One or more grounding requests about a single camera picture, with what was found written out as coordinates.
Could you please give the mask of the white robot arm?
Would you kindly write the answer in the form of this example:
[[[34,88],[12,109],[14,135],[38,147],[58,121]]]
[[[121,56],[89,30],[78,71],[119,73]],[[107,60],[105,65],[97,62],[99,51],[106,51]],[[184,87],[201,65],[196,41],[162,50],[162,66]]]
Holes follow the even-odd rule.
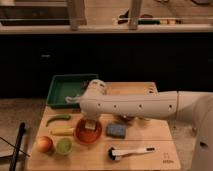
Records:
[[[89,83],[80,98],[80,108],[87,119],[113,114],[189,123],[197,129],[190,171],[213,171],[213,92],[116,95],[107,94],[106,90],[101,80]]]

